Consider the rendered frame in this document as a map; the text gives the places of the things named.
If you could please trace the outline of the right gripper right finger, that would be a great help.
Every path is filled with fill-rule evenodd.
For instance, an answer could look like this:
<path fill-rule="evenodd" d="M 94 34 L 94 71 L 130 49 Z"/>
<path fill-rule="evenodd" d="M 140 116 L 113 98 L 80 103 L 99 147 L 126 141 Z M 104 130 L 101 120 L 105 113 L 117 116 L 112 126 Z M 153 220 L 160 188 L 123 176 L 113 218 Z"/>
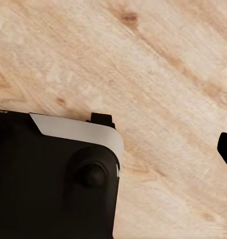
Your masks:
<path fill-rule="evenodd" d="M 217 150 L 227 164 L 227 132 L 222 132 L 217 145 Z"/>

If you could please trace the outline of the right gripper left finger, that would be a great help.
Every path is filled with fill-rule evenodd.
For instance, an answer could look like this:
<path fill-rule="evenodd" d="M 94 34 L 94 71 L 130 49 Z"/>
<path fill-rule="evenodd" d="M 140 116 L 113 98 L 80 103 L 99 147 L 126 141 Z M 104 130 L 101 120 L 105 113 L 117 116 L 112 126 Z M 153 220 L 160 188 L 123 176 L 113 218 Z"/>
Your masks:
<path fill-rule="evenodd" d="M 0 183 L 20 152 L 15 132 L 0 136 Z"/>

